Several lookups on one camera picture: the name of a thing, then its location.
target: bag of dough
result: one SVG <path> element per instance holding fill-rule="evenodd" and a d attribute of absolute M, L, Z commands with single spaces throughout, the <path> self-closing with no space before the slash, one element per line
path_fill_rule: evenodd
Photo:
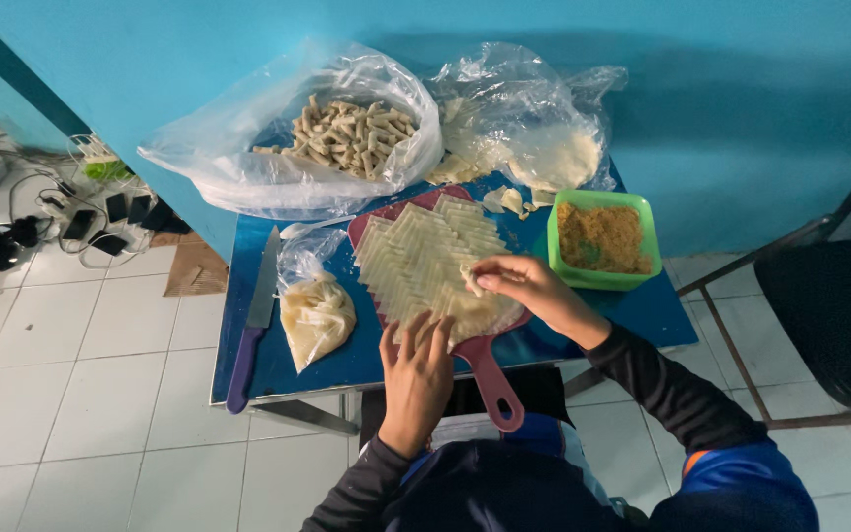
<path fill-rule="evenodd" d="M 624 72 L 594 69 L 573 82 L 586 93 L 581 101 L 598 102 L 616 83 L 611 74 Z M 563 79 L 524 46 L 482 42 L 424 83 L 439 104 L 450 153 L 429 176 L 432 183 L 462 183 L 500 170 L 516 185 L 551 193 L 616 186 L 606 120 L 576 109 Z"/>
<path fill-rule="evenodd" d="M 299 375 L 340 347 L 357 323 L 353 300 L 324 270 L 324 261 L 346 236 L 342 229 L 315 229 L 286 240 L 278 255 L 281 325 Z"/>

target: knife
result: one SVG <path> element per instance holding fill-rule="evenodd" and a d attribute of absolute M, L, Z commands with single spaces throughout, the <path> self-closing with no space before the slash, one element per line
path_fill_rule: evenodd
<path fill-rule="evenodd" d="M 242 340 L 238 344 L 238 354 L 235 355 L 235 368 L 231 371 L 229 393 L 225 399 L 225 409 L 232 414 L 245 410 L 248 404 L 248 387 L 252 383 L 254 370 L 254 353 L 258 341 L 265 335 L 265 330 L 271 325 L 271 311 L 274 308 L 274 293 L 278 284 L 278 248 L 281 247 L 281 236 L 278 226 L 271 228 L 267 237 L 265 249 L 261 255 L 261 268 L 258 269 L 258 280 L 254 284 L 252 305 L 249 307 L 248 320 L 242 331 Z"/>

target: green plastic container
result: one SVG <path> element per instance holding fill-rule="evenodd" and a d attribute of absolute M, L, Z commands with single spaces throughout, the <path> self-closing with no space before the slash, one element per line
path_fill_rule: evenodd
<path fill-rule="evenodd" d="M 642 225 L 643 254 L 653 260 L 650 273 L 612 273 L 584 270 L 567 266 L 560 255 L 560 233 L 557 228 L 557 205 L 569 201 L 579 208 L 608 207 L 629 205 L 639 211 L 639 224 Z M 550 268 L 560 275 L 563 282 L 576 288 L 596 290 L 630 291 L 662 272 L 662 258 L 659 257 L 659 241 L 655 236 L 655 221 L 649 202 L 642 196 L 619 192 L 595 192 L 592 190 L 563 190 L 554 199 L 553 209 L 547 223 L 547 244 Z"/>

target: hand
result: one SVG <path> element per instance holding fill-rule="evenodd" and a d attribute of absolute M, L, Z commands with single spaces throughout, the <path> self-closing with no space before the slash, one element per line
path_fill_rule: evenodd
<path fill-rule="evenodd" d="M 609 321 L 593 311 L 543 260 L 497 255 L 472 265 L 479 286 L 513 297 L 550 329 L 585 349 L 609 336 Z"/>
<path fill-rule="evenodd" d="M 452 396 L 448 335 L 455 317 L 445 316 L 420 336 L 430 316 L 430 310 L 419 314 L 403 332 L 400 345 L 393 343 L 399 322 L 389 324 L 379 342 L 386 385 L 386 417 L 379 439 L 406 458 L 418 453 L 432 435 Z"/>

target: black chair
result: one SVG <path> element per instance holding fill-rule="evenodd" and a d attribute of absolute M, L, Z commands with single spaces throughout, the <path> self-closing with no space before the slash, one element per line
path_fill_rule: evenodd
<path fill-rule="evenodd" d="M 836 212 L 711 272 L 678 291 L 699 290 L 768 428 L 851 424 L 851 410 L 833 416 L 770 417 L 705 285 L 753 263 L 777 319 L 816 381 L 851 409 L 851 192 Z"/>

